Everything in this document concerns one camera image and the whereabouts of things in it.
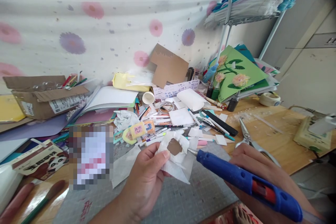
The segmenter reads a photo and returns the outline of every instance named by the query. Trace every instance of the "paper flower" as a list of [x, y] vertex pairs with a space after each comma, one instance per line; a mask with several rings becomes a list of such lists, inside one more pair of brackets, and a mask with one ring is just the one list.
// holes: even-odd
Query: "paper flower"
[[162, 23], [157, 20], [153, 19], [149, 24], [149, 31], [154, 37], [160, 37], [162, 34]]
[[137, 66], [146, 67], [149, 63], [149, 56], [144, 51], [136, 51], [133, 60]]
[[232, 79], [233, 85], [236, 87], [243, 87], [246, 86], [250, 77], [246, 76], [245, 74], [237, 74], [235, 77]]
[[227, 55], [223, 55], [219, 57], [218, 60], [218, 67], [221, 67], [222, 65], [224, 65], [224, 63], [226, 62], [228, 56]]
[[182, 44], [185, 46], [191, 46], [195, 40], [195, 32], [193, 29], [187, 29], [182, 34]]
[[20, 44], [21, 35], [12, 26], [0, 22], [0, 40], [10, 44]]
[[212, 12], [212, 10], [216, 7], [217, 5], [217, 1], [211, 1], [209, 3], [209, 6], [207, 7], [207, 10], [206, 10], [206, 15], [209, 16]]
[[62, 33], [59, 43], [66, 51], [72, 54], [83, 54], [86, 51], [84, 41], [74, 33]]
[[102, 19], [104, 16], [104, 9], [98, 2], [83, 2], [82, 9], [87, 15], [96, 19]]
[[16, 66], [0, 62], [0, 77], [24, 76]]
[[225, 78], [225, 74], [223, 74], [223, 73], [218, 73], [215, 76], [215, 80], [219, 83], [222, 82], [222, 80], [224, 80], [224, 78]]

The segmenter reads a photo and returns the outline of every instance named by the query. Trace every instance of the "green paper card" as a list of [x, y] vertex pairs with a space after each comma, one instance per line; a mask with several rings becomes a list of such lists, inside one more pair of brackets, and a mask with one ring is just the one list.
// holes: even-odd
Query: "green paper card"
[[[220, 102], [237, 93], [239, 90], [243, 90], [244, 88], [268, 77], [266, 73], [231, 46], [227, 46], [227, 48], [225, 48], [225, 50], [220, 54], [220, 56], [224, 55], [227, 56], [227, 59], [224, 65], [217, 68], [217, 72], [215, 73], [215, 77], [218, 73], [225, 74], [224, 80], [220, 83], [220, 92], [218, 95], [218, 100]], [[232, 69], [232, 64], [234, 62], [236, 64], [236, 68]], [[246, 78], [244, 78], [241, 74], [249, 77], [248, 81], [244, 81]]]

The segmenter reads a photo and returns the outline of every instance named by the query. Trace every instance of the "purple flower print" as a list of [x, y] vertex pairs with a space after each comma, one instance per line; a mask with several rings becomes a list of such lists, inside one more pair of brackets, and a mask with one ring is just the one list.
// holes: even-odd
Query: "purple flower print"
[[84, 41], [81, 37], [71, 32], [62, 33], [59, 43], [66, 51], [72, 54], [83, 54], [86, 51]]
[[182, 44], [185, 46], [191, 46], [195, 40], [195, 32], [192, 29], [187, 29], [182, 34]]

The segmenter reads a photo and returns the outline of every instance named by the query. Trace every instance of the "cutting mat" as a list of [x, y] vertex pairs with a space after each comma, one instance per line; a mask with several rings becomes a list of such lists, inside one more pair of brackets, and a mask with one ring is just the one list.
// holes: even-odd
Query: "cutting mat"
[[[114, 160], [125, 153], [124, 146], [119, 148], [120, 151], [114, 152], [118, 154]], [[216, 143], [209, 142], [202, 150], [227, 161], [230, 159]], [[152, 213], [142, 223], [198, 223], [238, 200], [221, 178], [205, 169], [196, 159], [189, 181], [190, 185], [175, 178], [165, 178]], [[70, 190], [53, 223], [87, 223], [121, 192], [125, 182], [115, 189], [109, 183], [95, 190]], [[86, 213], [85, 203], [91, 203]]]

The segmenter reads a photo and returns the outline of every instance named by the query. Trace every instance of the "flower card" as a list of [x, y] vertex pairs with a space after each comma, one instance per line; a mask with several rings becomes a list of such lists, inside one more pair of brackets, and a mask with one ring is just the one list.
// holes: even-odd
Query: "flower card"
[[220, 82], [218, 95], [220, 102], [239, 90], [243, 90], [268, 77], [266, 73], [231, 46], [227, 46], [220, 54], [218, 63], [219, 66], [215, 73], [213, 85], [216, 86], [217, 81]]

